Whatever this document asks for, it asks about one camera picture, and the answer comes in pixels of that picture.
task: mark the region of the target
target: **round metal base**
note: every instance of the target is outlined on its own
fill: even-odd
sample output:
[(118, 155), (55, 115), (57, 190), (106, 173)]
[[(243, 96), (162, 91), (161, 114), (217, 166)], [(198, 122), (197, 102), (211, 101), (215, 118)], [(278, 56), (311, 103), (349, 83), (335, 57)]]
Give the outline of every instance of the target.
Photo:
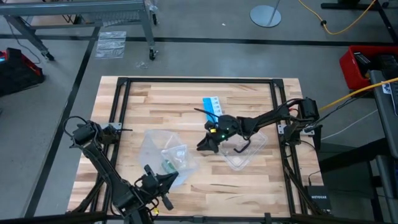
[(261, 27), (274, 27), (280, 23), (282, 17), (278, 10), (276, 10), (271, 22), (269, 21), (274, 8), (271, 6), (256, 6), (250, 11), (250, 19), (253, 23)]

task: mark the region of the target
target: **cart wheel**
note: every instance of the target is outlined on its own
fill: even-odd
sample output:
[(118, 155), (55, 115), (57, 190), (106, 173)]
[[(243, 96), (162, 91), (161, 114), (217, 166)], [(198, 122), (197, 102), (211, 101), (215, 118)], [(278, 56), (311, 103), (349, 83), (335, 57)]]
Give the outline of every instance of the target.
[(44, 57), (47, 58), (49, 61), (54, 61), (55, 60), (54, 56), (51, 55), (50, 53), (45, 54)]
[(150, 60), (155, 60), (155, 58), (156, 58), (156, 51), (154, 50), (154, 49), (150, 49), (149, 50), (149, 59)]
[(156, 14), (152, 14), (152, 21), (154, 22), (154, 25), (157, 25), (157, 17)]
[(383, 7), (384, 9), (386, 9), (388, 7), (390, 3), (389, 2), (384, 2), (383, 4), (381, 4), (381, 7)]

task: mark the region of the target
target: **red bin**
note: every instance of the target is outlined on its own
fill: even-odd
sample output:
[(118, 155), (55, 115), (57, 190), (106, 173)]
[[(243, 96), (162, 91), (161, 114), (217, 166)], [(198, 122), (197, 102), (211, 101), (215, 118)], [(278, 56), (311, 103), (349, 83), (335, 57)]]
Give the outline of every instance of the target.
[(350, 46), (347, 53), (340, 58), (341, 70), (350, 90), (358, 90), (370, 85), (369, 79), (364, 78), (359, 71), (354, 52), (361, 52), (371, 61), (377, 54), (398, 55), (398, 47)]

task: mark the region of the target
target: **butcher block tabletop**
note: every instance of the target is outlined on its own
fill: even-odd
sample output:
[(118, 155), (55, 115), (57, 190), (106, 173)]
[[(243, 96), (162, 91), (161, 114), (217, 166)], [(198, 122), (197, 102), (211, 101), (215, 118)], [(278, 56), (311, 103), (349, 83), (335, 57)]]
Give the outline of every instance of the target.
[[(102, 77), (92, 121), (108, 122), (117, 80), (118, 77)], [(285, 78), (284, 85), (288, 100), (302, 98), (298, 79)], [(115, 121), (119, 119), (123, 88)], [(174, 209), (168, 211), (160, 203), (160, 215), (263, 217), (264, 213), (270, 213), (272, 217), (290, 217), (276, 124), (261, 129), (268, 142), (241, 171), (232, 170), (221, 155), (196, 150), (197, 143), (205, 136), (206, 116), (194, 108), (203, 109), (202, 98), (211, 96), (218, 96), (223, 114), (232, 116), (253, 117), (273, 109), (269, 84), (133, 82), (123, 124), (123, 128), (133, 131), (122, 133), (116, 170), (123, 179), (134, 183), (143, 174), (139, 152), (144, 132), (150, 129), (173, 131), (187, 144), (199, 169), (183, 185), (170, 191)], [(302, 137), (302, 140), (313, 144), (310, 137)], [(308, 175), (320, 170), (317, 154), (312, 146), (304, 143), (296, 149), (303, 184), (307, 184)], [(81, 155), (68, 210), (76, 208), (86, 197), (95, 184), (96, 175), (94, 166)], [(313, 185), (323, 185), (320, 173), (313, 174), (311, 181)], [(299, 195), (292, 186), (295, 208), (300, 212)], [(103, 198), (104, 190), (100, 192), (98, 209), (102, 208)]]

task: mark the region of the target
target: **gray floor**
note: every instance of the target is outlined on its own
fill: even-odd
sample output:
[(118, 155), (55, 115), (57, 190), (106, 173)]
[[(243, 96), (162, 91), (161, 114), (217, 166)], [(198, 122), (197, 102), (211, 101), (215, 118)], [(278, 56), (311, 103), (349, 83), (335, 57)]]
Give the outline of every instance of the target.
[[(306, 0), (309, 6), (328, 20), (331, 30), (340, 30), (360, 15), (360, 11), (328, 11), (320, 2)], [(167, 0), (159, 1), (160, 25), (154, 28), (156, 37), (209, 37), (230, 39), (275, 40), (343, 40), (390, 42), (378, 13), (369, 12), (361, 22), (342, 35), (330, 36), (319, 26), (319, 20), (297, 1), (282, 1), (279, 9), (282, 22), (275, 28), (254, 25), (248, 17), (252, 7), (274, 4), (274, 1), (240, 0)], [(391, 22), (398, 21), (397, 9), (386, 11)], [(1, 32), (8, 34), (4, 20)], [(91, 35), (93, 29), (39, 30), (38, 34)], [(126, 30), (128, 36), (142, 36), (140, 27), (109, 27), (102, 30)], [(21, 41), (40, 55), (30, 43)], [(40, 66), (47, 80), (36, 88), (0, 98), (0, 219), (21, 215), (32, 185), (39, 173), (55, 127), (75, 79), (84, 51), (85, 41), (46, 40), (44, 44), (57, 59), (42, 60)], [(16, 47), (15, 40), (0, 41), (0, 49)], [(299, 78), (304, 96), (317, 100), (319, 106), (347, 94), (338, 60), (347, 47), (309, 47), (245, 44), (157, 43), (160, 51), (155, 61), (147, 58), (147, 45), (128, 42), (124, 58), (89, 61), (72, 114), (89, 118), (103, 75), (193, 76), (193, 77), (281, 77)], [(23, 50), (32, 60), (35, 58)], [(147, 68), (136, 67), (144, 62)], [(324, 122), (323, 136), (333, 134), (358, 118), (374, 111), (374, 100), (360, 99), (343, 108)], [(354, 125), (343, 134), (326, 142), (360, 146), (383, 137), (377, 113)], [(69, 149), (63, 138), (45, 186), (37, 215), (63, 213), (66, 210), (80, 152)], [(331, 189), (356, 189), (367, 192), (364, 179), (358, 175), (362, 167), (350, 167), (324, 175)], [(339, 217), (373, 218), (369, 199), (363, 195), (331, 191), (335, 214)]]

